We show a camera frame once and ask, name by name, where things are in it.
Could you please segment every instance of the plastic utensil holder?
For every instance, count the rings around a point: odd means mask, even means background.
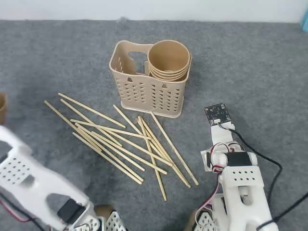
[[[148,64],[145,62],[145,74],[137,73],[136,64],[129,57],[130,52],[147,54],[153,44],[137,44],[120,41],[115,46],[109,67],[118,88],[121,105],[125,109],[146,112],[152,111],[158,116],[176,118],[182,112],[185,84],[189,76],[191,62],[182,81],[162,81],[148,76]]]

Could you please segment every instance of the white wall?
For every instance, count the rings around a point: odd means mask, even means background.
[[[308,0],[0,0],[9,20],[299,22]]]

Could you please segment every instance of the white robotic arm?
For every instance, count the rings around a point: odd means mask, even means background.
[[[32,150],[3,126],[0,126],[0,141],[12,147],[0,162],[0,185],[26,210],[56,230],[105,230],[104,220],[97,218],[89,198],[67,179],[32,158]],[[62,210],[67,220],[49,208],[46,199],[52,193],[71,198]]]
[[[215,112],[215,108],[213,110],[217,115],[224,109],[221,106],[218,112]],[[227,119],[223,127],[234,129],[229,116]],[[201,156],[205,171],[212,171],[215,167],[222,169],[218,180],[223,189],[223,194],[216,194],[210,201],[212,219],[216,220],[220,231],[255,231],[256,227],[272,219],[257,157],[254,153],[243,151],[229,130],[215,125],[220,120],[209,118],[209,121],[212,123],[214,146],[201,151]],[[278,231],[278,226],[271,223],[261,230]]]

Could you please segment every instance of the paper cup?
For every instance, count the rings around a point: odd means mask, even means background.
[[[154,78],[157,78],[157,79],[160,79],[160,80],[164,80],[164,81],[176,81],[180,78],[182,78],[183,76],[185,76],[187,74],[187,71],[184,72],[183,74],[179,75],[179,76],[176,76],[176,77],[164,77],[164,76],[161,76],[157,73],[155,73],[154,71],[150,70],[150,73],[151,73],[151,76],[154,77]]]
[[[176,74],[188,69],[190,53],[180,42],[163,40],[154,44],[148,54],[149,65],[161,74]]]
[[[0,92],[0,124],[5,122],[5,113],[6,113],[6,94]]]
[[[187,69],[185,69],[185,70],[183,70],[183,71],[181,71],[179,73],[176,73],[176,74],[166,75],[166,74],[161,74],[161,73],[157,72],[155,69],[152,69],[152,67],[150,67],[150,72],[154,76],[169,79],[169,78],[179,78],[179,77],[182,77],[184,74],[187,73]]]

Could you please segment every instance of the basket handle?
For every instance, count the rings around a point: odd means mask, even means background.
[[[153,46],[153,44],[139,44],[127,40],[121,41],[121,43],[127,53],[134,51],[147,54],[150,48]]]

